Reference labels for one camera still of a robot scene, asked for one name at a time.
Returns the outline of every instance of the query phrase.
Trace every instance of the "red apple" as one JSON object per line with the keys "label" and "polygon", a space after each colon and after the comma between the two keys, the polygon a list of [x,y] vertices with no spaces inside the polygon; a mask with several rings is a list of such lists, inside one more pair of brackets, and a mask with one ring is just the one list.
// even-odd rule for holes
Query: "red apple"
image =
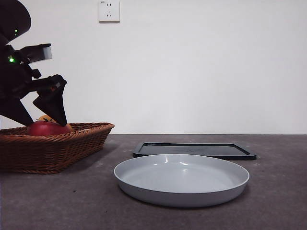
{"label": "red apple", "polygon": [[71,130],[67,125],[63,127],[55,122],[35,121],[28,126],[26,134],[31,136],[47,136],[47,135],[57,135],[57,134],[70,133],[70,132]]}

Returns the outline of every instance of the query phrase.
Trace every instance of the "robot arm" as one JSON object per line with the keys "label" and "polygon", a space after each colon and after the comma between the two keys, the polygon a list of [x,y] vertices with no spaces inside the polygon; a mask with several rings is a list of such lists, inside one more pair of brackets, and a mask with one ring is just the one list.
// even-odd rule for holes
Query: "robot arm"
{"label": "robot arm", "polygon": [[21,50],[7,45],[30,26],[30,15],[19,1],[0,0],[0,115],[30,125],[33,120],[20,99],[36,91],[38,97],[33,104],[65,126],[62,95],[67,82],[60,75],[38,79],[41,77],[39,70],[29,66],[29,63],[52,58],[51,44],[26,46]]}

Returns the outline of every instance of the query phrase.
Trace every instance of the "woven basket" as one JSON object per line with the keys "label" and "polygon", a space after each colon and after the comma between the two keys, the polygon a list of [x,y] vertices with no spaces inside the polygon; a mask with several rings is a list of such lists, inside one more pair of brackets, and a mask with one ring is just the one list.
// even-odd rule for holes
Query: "woven basket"
{"label": "woven basket", "polygon": [[0,130],[0,171],[54,174],[102,149],[110,123],[70,123],[73,132],[25,135],[27,127]]}

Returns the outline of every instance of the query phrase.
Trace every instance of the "white wall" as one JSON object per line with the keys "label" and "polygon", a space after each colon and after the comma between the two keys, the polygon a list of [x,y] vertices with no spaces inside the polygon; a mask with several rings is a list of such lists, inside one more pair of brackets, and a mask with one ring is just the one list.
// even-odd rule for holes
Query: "white wall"
{"label": "white wall", "polygon": [[[69,122],[113,133],[307,134],[306,0],[22,0],[30,31],[15,49],[51,43],[32,64],[68,84]],[[32,118],[36,93],[23,99]],[[1,117],[1,128],[20,124]]]}

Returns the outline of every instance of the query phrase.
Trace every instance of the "apple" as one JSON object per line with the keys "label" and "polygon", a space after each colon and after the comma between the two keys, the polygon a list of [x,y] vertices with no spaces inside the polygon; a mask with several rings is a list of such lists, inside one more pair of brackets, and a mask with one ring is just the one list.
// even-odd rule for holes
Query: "apple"
{"label": "apple", "polygon": [[[37,120],[38,120],[38,121],[50,121],[50,122],[55,122],[55,123],[57,123],[56,120],[52,119],[50,116],[48,116],[48,115],[46,115],[46,114],[40,116]],[[73,132],[73,128],[71,127],[70,124],[67,123],[66,126],[68,126],[68,128],[71,130],[71,132]]]}
{"label": "apple", "polygon": [[61,126],[56,122],[51,121],[35,121],[28,126],[26,131],[27,135],[31,136],[47,136],[47,135],[58,135],[63,133],[70,133],[71,129],[68,125]]}

